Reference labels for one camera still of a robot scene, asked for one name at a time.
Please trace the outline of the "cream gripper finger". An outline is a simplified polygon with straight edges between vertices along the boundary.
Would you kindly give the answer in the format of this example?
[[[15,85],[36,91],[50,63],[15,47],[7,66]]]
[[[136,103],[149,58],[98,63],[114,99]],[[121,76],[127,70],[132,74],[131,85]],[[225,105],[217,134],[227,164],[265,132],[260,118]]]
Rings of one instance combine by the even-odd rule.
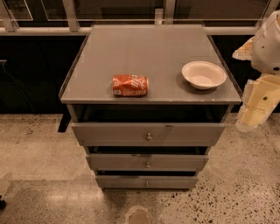
[[[263,73],[245,85],[236,128],[251,131],[262,125],[280,102],[280,75]]]
[[[250,38],[241,47],[235,50],[232,57],[236,60],[251,60],[253,39],[254,38]]]

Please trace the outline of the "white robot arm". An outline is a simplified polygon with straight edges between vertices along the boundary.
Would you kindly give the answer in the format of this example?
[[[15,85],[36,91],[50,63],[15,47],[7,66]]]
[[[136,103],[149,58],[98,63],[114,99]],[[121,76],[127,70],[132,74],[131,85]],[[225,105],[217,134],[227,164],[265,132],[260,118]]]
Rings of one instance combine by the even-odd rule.
[[[247,132],[264,124],[280,102],[280,10],[274,11],[232,57],[249,60],[261,73],[257,80],[247,81],[235,124],[239,131]]]

